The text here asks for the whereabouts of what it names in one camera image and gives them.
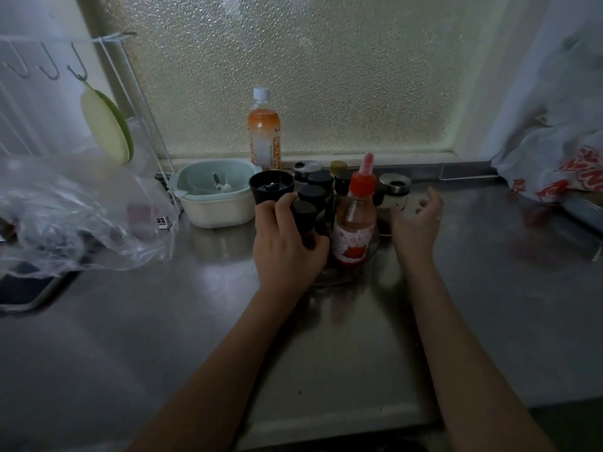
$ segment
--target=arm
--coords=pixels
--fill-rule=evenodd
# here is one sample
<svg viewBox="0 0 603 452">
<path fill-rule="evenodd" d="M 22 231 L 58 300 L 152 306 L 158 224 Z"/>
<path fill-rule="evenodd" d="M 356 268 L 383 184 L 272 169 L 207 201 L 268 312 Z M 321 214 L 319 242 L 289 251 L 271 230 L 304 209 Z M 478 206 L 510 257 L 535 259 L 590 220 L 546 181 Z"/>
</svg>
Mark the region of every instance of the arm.
<svg viewBox="0 0 603 452">
<path fill-rule="evenodd" d="M 236 325 L 127 452 L 225 451 L 230 447 L 260 365 L 285 319 L 324 267 L 329 239 L 315 234 L 306 249 L 289 193 L 256 206 L 253 255 L 260 289 Z"/>
<path fill-rule="evenodd" d="M 442 201 L 429 189 L 418 217 L 392 211 L 396 253 L 410 287 L 412 306 L 446 430 L 459 452 L 554 451 L 503 375 L 456 310 L 433 262 Z"/>
</svg>

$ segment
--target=hand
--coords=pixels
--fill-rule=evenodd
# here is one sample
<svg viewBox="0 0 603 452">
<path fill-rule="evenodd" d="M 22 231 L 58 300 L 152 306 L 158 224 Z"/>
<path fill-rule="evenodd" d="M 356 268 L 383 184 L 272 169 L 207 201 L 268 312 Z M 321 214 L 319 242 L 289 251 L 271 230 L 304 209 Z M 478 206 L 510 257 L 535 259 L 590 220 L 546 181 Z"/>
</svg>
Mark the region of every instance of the hand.
<svg viewBox="0 0 603 452">
<path fill-rule="evenodd" d="M 310 287 L 327 263 L 330 241 L 313 231 L 314 249 L 306 249 L 297 230 L 291 204 L 297 193 L 287 193 L 278 203 L 256 206 L 253 257 L 260 277 L 260 290 L 290 307 Z"/>
<path fill-rule="evenodd" d="M 433 244 L 440 231 L 444 202 L 433 187 L 427 189 L 429 200 L 421 200 L 418 216 L 407 220 L 400 208 L 391 209 L 391 233 L 400 263 L 409 269 L 433 263 Z"/>
</svg>

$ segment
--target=metal hook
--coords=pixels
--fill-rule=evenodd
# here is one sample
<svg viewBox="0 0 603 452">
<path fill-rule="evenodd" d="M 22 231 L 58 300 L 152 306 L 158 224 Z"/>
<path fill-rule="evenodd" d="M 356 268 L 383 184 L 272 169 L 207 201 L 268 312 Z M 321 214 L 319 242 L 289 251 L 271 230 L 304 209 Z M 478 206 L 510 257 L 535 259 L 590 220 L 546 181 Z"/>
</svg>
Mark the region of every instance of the metal hook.
<svg viewBox="0 0 603 452">
<path fill-rule="evenodd" d="M 48 49 L 46 48 L 46 46 L 44 46 L 44 43 L 42 43 L 40 41 L 40 45 L 42 47 L 42 49 L 44 49 L 44 52 L 46 52 L 46 55 L 48 55 L 48 59 L 50 60 L 50 63 L 52 63 L 52 66 L 54 66 L 54 69 L 56 70 L 56 74 L 54 76 L 49 75 L 46 70 L 44 68 L 42 68 L 40 65 L 37 66 L 37 68 L 46 75 L 46 77 L 48 79 L 50 79 L 51 81 L 56 81 L 58 79 L 58 77 L 61 75 L 61 73 L 58 71 L 57 68 L 57 64 L 54 62 L 54 60 L 52 59 L 52 55 L 50 55 L 50 53 L 48 52 Z"/>
<path fill-rule="evenodd" d="M 77 60 L 79 61 L 79 66 L 81 66 L 81 68 L 84 70 L 84 75 L 79 75 L 77 73 L 75 73 L 73 71 L 73 69 L 71 68 L 70 65 L 67 65 L 67 69 L 71 72 L 72 75 L 75 76 L 76 79 L 78 79 L 79 81 L 86 81 L 86 79 L 88 79 L 88 70 L 86 69 L 86 67 L 84 66 L 84 64 L 81 61 L 81 58 L 79 57 L 79 54 L 77 53 L 77 51 L 75 50 L 75 46 L 73 45 L 73 43 L 71 43 L 71 48 L 73 49 L 73 52 L 75 53 L 75 56 L 77 57 Z"/>
<path fill-rule="evenodd" d="M 21 66 L 25 69 L 25 74 L 22 75 L 21 73 L 19 73 L 16 69 L 13 68 L 13 66 L 10 63 L 7 62 L 2 62 L 2 64 L 10 69 L 14 74 L 16 74 L 17 76 L 19 76 L 21 79 L 28 79 L 29 76 L 31 75 L 30 69 L 27 66 L 27 63 L 25 63 L 25 60 L 23 60 L 23 57 L 21 56 L 21 54 L 19 53 L 19 51 L 17 51 L 16 46 L 13 44 L 12 41 L 8 42 L 9 45 L 11 46 L 11 49 L 15 52 L 15 54 L 17 54 L 17 57 L 19 58 L 19 63 L 21 63 Z"/>
</svg>

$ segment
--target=white bottle cap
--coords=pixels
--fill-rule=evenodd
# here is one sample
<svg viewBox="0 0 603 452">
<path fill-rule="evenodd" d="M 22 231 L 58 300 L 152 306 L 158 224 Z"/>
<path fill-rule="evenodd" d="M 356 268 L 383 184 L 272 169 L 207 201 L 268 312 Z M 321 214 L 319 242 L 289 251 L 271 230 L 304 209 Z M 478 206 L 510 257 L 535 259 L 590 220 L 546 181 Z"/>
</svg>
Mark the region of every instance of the white bottle cap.
<svg viewBox="0 0 603 452">
<path fill-rule="evenodd" d="M 254 87 L 253 99 L 261 101 L 270 101 L 270 89 L 266 87 Z"/>
</svg>

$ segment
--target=red nozzle cap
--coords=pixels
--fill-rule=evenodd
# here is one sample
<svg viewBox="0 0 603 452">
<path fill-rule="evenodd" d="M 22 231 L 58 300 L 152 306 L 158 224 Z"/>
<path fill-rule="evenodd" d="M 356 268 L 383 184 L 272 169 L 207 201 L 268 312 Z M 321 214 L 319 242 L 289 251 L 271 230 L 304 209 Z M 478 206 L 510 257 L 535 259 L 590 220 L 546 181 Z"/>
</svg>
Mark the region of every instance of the red nozzle cap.
<svg viewBox="0 0 603 452">
<path fill-rule="evenodd" d="M 351 176 L 350 193 L 358 198 L 368 198 L 373 195 L 377 187 L 377 176 L 373 174 L 373 154 L 364 157 L 360 171 Z"/>
</svg>

